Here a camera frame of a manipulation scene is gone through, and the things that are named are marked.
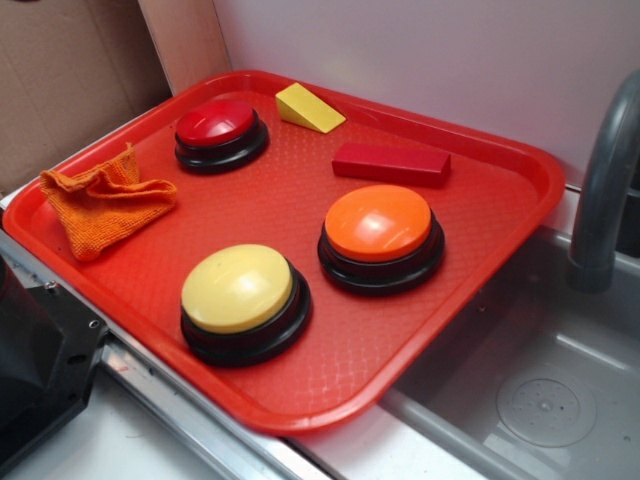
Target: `yellow wooden block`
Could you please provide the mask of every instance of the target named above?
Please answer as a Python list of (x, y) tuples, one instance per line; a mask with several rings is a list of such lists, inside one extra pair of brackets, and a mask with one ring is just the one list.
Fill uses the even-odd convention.
[(346, 118), (299, 83), (276, 94), (280, 118), (301, 127), (329, 133)]

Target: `red tray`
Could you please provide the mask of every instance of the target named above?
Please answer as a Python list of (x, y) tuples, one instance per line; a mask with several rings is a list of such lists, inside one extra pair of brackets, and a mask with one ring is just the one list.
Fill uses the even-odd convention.
[[(241, 422), (278, 435), (317, 430), (372, 405), (560, 200), (564, 177), (548, 154), (510, 140), (339, 94), (308, 89), (347, 121), (327, 135), (280, 120), (275, 94), (294, 81), (262, 72), (206, 80), (75, 155), (67, 175), (106, 161), (132, 142), (142, 180), (178, 187), (169, 214), (76, 261), (36, 182), (10, 204), (6, 231), (138, 341)], [(269, 128), (255, 162), (218, 176), (184, 172), (173, 154), (177, 120), (214, 98), (242, 99)], [(416, 188), (446, 234), (444, 263), (426, 284), (388, 298), (344, 293), (323, 277), (316, 244), (329, 206), (373, 182), (336, 177), (348, 141), (451, 154), (444, 187)], [(287, 352), (264, 364), (213, 368), (180, 333), (180, 292), (204, 257), (239, 243), (269, 245), (309, 282), (311, 324)]]

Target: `red rectangular block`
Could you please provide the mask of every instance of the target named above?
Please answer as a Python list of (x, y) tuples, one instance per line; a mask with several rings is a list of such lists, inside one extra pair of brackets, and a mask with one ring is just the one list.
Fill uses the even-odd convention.
[(331, 165), (333, 173), (342, 177), (440, 187), (451, 172), (451, 155), (349, 142), (340, 147)]

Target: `gray faucet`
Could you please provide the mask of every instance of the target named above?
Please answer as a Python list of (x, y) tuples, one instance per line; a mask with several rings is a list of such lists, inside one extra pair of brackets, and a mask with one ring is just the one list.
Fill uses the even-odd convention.
[(636, 185), (640, 183), (640, 169), (636, 172), (639, 156), (640, 70), (637, 70), (616, 92), (591, 153), (567, 266), (567, 284), (575, 290), (601, 293), (611, 285), (621, 225), (631, 231), (629, 227), (637, 229), (640, 224), (640, 215), (633, 219), (626, 218), (630, 217), (628, 214), (623, 224), (632, 180), (635, 189), (640, 187)]

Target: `knitted cloth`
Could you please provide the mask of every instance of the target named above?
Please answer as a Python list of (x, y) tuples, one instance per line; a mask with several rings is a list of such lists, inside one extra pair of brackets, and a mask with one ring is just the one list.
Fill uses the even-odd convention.
[(58, 214), (73, 255), (81, 261), (96, 259), (105, 247), (171, 210), (177, 194), (165, 180), (140, 183), (130, 144), (112, 160), (73, 177), (43, 171), (40, 189)]

